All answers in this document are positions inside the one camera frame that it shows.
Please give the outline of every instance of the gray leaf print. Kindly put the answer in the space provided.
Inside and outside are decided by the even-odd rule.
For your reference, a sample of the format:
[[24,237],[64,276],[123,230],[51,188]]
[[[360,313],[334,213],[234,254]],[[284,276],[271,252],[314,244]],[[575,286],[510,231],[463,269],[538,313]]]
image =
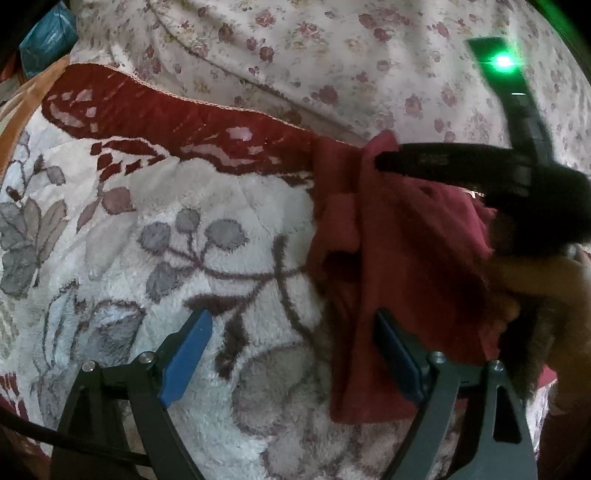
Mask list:
[[201,215],[197,210],[192,208],[184,208],[177,214],[175,227],[179,233],[193,233],[199,228]]
[[226,218],[210,223],[205,230],[205,236],[216,247],[228,252],[241,247],[247,242],[240,223]]
[[19,207],[14,203],[0,203],[0,247],[8,250],[25,239],[27,227]]
[[2,280],[0,290],[6,295],[21,299],[27,296],[33,275],[37,269],[37,252],[33,245],[23,245],[2,257]]
[[170,226],[162,222],[146,225],[138,242],[144,250],[154,255],[161,255],[170,244]]
[[182,272],[168,262],[160,262],[146,281],[146,295],[159,303],[162,297],[169,295],[183,284]]
[[27,132],[27,130],[23,130],[21,133],[21,136],[18,138],[18,144],[19,145],[29,145],[29,140],[31,139],[31,135],[29,135],[29,132]]
[[0,360],[6,360],[12,352],[19,330],[12,313],[4,302],[0,302]]
[[39,222],[41,221],[41,209],[35,200],[28,199],[22,209],[22,216],[27,228],[27,239],[37,243],[37,234],[39,232]]
[[46,427],[56,429],[59,425],[68,392],[77,374],[77,368],[52,370],[47,372],[38,383],[39,408]]
[[145,311],[136,302],[103,301],[99,303],[90,318],[88,338],[85,345],[74,345],[82,361],[96,360],[103,367],[125,363],[129,359],[131,347]]
[[60,167],[47,167],[46,168],[47,178],[54,185],[63,185],[66,182],[66,177]]
[[103,208],[110,215],[133,212],[135,209],[131,203],[131,192],[126,187],[117,187],[105,192],[103,195]]
[[43,263],[49,258],[61,233],[64,231],[64,228],[66,228],[68,223],[67,220],[65,220],[66,213],[66,202],[58,200],[49,207],[41,219],[41,226],[39,227],[39,233],[37,236],[39,263]]
[[88,222],[90,222],[91,218],[95,214],[96,208],[99,206],[100,199],[96,199],[94,202],[89,203],[84,207],[82,213],[78,217],[78,224],[76,225],[76,233],[80,231],[80,229],[85,226]]
[[223,348],[216,355],[216,372],[224,380],[230,380],[236,360],[246,345],[248,336],[242,316],[234,316],[226,323]]

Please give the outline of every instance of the red cloth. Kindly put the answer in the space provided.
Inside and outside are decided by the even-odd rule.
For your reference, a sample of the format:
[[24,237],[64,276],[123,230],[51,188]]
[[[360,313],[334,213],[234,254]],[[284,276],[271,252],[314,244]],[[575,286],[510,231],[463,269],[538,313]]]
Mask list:
[[333,354],[331,417],[341,423],[407,418],[372,342],[374,313],[387,307],[428,350],[482,364],[498,337],[479,321],[485,283],[478,265],[493,212],[457,187],[378,172],[395,151],[387,131],[359,149],[319,139],[314,158],[317,233],[308,269],[323,283],[341,325]]

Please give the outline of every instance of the human hand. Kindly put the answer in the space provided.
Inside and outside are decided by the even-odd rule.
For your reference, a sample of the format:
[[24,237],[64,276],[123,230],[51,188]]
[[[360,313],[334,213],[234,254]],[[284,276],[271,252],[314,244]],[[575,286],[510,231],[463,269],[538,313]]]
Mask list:
[[547,360],[563,393],[591,393],[591,260],[577,246],[566,257],[492,257],[487,263],[492,293],[486,318],[498,333],[519,316],[512,295],[544,296],[566,307],[564,322]]

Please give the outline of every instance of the pink floral fabric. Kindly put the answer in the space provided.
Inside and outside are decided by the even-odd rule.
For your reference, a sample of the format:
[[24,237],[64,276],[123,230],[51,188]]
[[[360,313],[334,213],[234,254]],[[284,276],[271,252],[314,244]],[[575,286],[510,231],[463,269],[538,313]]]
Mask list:
[[557,158],[589,167],[590,86],[525,0],[83,0],[74,11],[74,61],[357,144],[391,128],[401,142],[507,146],[465,44],[503,35],[523,56]]

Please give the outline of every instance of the green light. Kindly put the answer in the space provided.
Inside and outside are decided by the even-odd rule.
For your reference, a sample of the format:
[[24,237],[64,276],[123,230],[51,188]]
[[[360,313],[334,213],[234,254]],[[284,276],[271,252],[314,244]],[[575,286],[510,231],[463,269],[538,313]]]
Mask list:
[[490,65],[500,73],[512,73],[518,66],[516,59],[513,55],[503,52],[499,53],[489,62]]

